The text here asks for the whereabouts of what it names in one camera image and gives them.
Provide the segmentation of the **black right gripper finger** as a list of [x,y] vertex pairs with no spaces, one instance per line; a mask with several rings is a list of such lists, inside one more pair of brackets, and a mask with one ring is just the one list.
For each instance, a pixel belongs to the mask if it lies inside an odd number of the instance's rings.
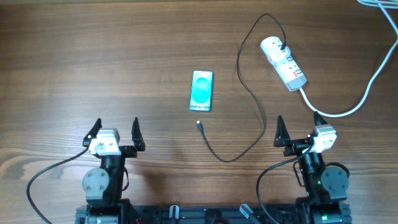
[[328,123],[323,119],[323,117],[319,114],[319,112],[317,112],[317,111],[315,111],[315,112],[313,113],[313,117],[314,117],[315,126],[326,125],[326,124],[328,124]]
[[281,115],[277,117],[277,129],[274,138],[274,147],[284,147],[290,144],[290,135]]

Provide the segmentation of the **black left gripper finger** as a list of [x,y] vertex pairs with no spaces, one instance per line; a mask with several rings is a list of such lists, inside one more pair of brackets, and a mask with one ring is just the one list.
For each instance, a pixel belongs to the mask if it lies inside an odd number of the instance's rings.
[[138,117],[135,117],[131,129],[132,141],[136,151],[145,151],[146,144],[141,134]]
[[90,129],[90,131],[87,133],[87,135],[83,138],[82,146],[83,147],[89,147],[91,144],[91,141],[93,139],[96,139],[96,135],[98,131],[102,128],[102,122],[101,119],[98,118],[93,125],[93,127]]

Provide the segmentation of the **Galaxy smartphone teal screen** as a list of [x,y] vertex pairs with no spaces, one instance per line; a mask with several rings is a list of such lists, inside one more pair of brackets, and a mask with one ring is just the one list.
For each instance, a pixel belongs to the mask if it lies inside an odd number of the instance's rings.
[[189,110],[211,111],[213,72],[194,70],[190,92]]

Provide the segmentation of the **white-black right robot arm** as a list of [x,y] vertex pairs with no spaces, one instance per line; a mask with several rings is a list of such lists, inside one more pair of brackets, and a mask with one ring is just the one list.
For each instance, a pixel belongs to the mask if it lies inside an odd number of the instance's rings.
[[306,197],[295,203],[295,216],[299,223],[351,223],[351,210],[347,199],[349,170],[338,162],[325,163],[322,152],[332,148],[337,133],[319,113],[313,114],[315,127],[303,139],[292,140],[283,117],[277,118],[274,146],[284,147],[284,156],[294,156],[301,177],[297,180],[304,187]]

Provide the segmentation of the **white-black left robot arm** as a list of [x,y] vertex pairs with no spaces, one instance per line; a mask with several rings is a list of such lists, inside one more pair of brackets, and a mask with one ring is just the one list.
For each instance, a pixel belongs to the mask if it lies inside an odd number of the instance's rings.
[[75,223],[142,223],[130,200],[121,198],[129,187],[123,183],[128,176],[125,160],[136,158],[137,153],[146,148],[137,118],[132,123],[131,135],[133,144],[120,146],[118,130],[103,128],[101,119],[97,119],[84,137],[83,146],[101,159],[101,164],[89,170],[82,180],[87,206],[76,211]]

